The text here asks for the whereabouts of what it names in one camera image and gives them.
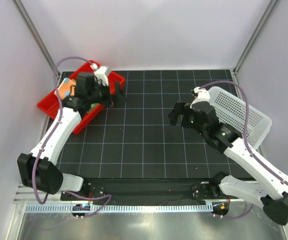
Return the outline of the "black grid cutting mat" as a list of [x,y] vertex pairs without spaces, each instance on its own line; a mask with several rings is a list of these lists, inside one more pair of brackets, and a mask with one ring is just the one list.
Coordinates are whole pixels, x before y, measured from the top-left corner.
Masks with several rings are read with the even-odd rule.
[[249,174],[206,144],[194,130],[171,125],[176,102],[192,101],[194,87],[207,83],[236,95],[230,70],[120,70],[126,102],[105,108],[72,134],[57,159],[63,173],[87,178],[210,178],[223,171]]

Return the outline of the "aluminium frame rail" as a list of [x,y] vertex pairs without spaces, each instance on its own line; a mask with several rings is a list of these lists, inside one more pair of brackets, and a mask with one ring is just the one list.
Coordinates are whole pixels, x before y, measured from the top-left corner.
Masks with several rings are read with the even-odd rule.
[[[61,192],[58,192],[54,195],[50,194],[47,197],[46,203],[53,203],[60,201]],[[30,187],[26,187],[20,184],[17,188],[14,203],[39,203],[36,199],[34,190]]]

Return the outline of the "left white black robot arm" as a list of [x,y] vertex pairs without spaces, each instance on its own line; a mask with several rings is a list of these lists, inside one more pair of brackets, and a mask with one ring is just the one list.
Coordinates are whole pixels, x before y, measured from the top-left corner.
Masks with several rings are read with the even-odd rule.
[[103,73],[81,72],[76,85],[59,101],[56,118],[41,141],[17,159],[22,184],[47,194],[71,191],[78,200],[89,196],[84,177],[62,173],[56,166],[59,154],[73,130],[94,104],[117,107],[124,103],[122,84],[109,83]]

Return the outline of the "green towel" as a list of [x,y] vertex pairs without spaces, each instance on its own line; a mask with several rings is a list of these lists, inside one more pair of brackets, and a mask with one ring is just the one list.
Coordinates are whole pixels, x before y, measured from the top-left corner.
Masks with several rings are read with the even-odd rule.
[[93,103],[93,104],[91,104],[91,107],[89,108],[89,110],[87,111],[87,113],[92,112],[97,106],[98,106],[98,103]]

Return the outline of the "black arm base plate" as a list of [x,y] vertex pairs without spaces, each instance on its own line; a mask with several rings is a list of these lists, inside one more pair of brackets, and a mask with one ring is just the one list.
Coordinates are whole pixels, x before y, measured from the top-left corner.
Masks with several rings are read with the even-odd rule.
[[111,195],[111,206],[190,206],[234,199],[209,181],[209,178],[87,178],[77,194],[93,198]]

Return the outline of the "red plastic tray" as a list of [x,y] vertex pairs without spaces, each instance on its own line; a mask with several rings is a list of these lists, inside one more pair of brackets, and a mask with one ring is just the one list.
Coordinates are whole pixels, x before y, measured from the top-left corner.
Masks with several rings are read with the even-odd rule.
[[[79,72],[93,72],[89,63],[84,63],[75,72],[70,73],[68,78],[75,80]],[[125,78],[115,71],[112,71],[109,76],[110,93],[115,93],[115,83],[119,82],[121,89],[124,88]],[[55,119],[59,110],[59,103],[54,90],[45,96],[38,104],[37,107],[48,115],[51,119]],[[78,135],[102,110],[103,105],[96,105],[88,111],[83,117],[82,121],[72,131],[73,134]]]

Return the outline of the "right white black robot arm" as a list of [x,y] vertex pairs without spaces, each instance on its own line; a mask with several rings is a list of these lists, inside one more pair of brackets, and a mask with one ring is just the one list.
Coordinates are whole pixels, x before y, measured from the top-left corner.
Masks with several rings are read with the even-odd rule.
[[288,175],[252,150],[232,125],[221,122],[208,102],[177,102],[168,115],[170,124],[175,125],[179,116],[183,128],[195,130],[210,147],[234,160],[257,181],[251,184],[220,172],[212,178],[210,194],[214,198],[227,195],[243,199],[261,208],[276,224],[286,225]]

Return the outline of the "white perforated plastic basket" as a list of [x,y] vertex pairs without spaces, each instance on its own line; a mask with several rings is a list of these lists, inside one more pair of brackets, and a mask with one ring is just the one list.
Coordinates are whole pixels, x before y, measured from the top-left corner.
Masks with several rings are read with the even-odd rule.
[[[226,90],[213,86],[208,90],[210,94],[209,103],[215,108],[216,115],[223,123],[232,125],[240,133],[244,130],[246,105],[245,102]],[[272,120],[249,106],[247,122],[247,141],[257,150],[266,138],[272,126]]]

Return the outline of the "orange beige towel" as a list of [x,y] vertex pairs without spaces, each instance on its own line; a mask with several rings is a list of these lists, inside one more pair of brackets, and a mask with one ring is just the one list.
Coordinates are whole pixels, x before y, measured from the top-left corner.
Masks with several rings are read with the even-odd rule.
[[58,86],[58,93],[60,99],[63,100],[65,97],[69,95],[74,95],[74,88],[76,86],[76,81],[70,78],[64,78],[61,84]]

